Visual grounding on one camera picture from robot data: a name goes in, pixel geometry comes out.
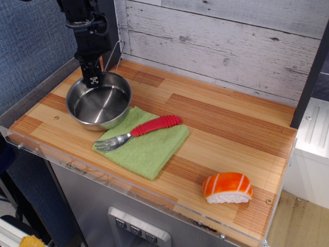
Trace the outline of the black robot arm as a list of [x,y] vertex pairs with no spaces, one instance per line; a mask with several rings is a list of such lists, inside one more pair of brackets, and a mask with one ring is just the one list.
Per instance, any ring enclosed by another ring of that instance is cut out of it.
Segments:
[[75,58],[80,63],[87,88],[102,84],[100,57],[111,50],[108,20],[90,1],[58,1],[64,12],[65,25],[72,29],[77,43]]

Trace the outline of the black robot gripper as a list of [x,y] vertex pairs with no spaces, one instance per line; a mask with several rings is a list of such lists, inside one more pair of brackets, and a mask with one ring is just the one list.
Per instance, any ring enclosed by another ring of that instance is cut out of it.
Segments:
[[102,69],[96,65],[101,55],[109,51],[107,22],[75,22],[73,30],[77,41],[75,57],[79,60],[87,88],[100,86]]

